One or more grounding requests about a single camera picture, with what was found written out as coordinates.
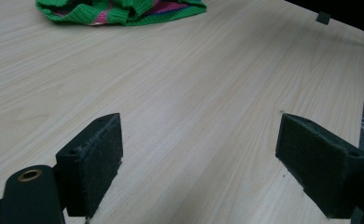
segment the green cloth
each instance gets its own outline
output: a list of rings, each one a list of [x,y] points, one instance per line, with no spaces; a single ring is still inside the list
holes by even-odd
[[[36,0],[52,21],[126,26],[174,21],[206,11],[201,0]]]

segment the light wood grain surface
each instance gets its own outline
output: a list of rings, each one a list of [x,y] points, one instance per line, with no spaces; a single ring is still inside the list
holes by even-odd
[[[180,21],[89,27],[0,0],[0,198],[10,175],[54,165],[120,112],[123,164],[92,223],[349,223],[274,151],[282,112],[357,146],[364,33],[282,0],[204,2]]]

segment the black object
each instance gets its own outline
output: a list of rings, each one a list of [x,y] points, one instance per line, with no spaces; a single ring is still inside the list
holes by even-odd
[[[286,0],[313,12],[324,11],[336,20],[364,31],[364,0]]]
[[[283,114],[275,156],[330,218],[364,213],[364,151],[318,124]]]
[[[119,114],[96,119],[56,155],[57,165],[22,169],[6,183],[0,200],[2,223],[64,223],[92,217],[123,157]]]
[[[328,25],[330,21],[330,14],[326,12],[319,12],[316,21],[321,22],[322,24]]]

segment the metal ring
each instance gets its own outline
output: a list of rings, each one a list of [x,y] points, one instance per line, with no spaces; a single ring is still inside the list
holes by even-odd
[[[33,179],[37,179],[40,175],[42,175],[42,170],[28,170],[22,173],[18,179],[20,182],[27,182]]]

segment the dark green foam pad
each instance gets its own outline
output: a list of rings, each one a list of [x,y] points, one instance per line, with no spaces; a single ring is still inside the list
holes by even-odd
[[[283,114],[275,156],[325,216],[352,216],[364,151],[308,119]]]

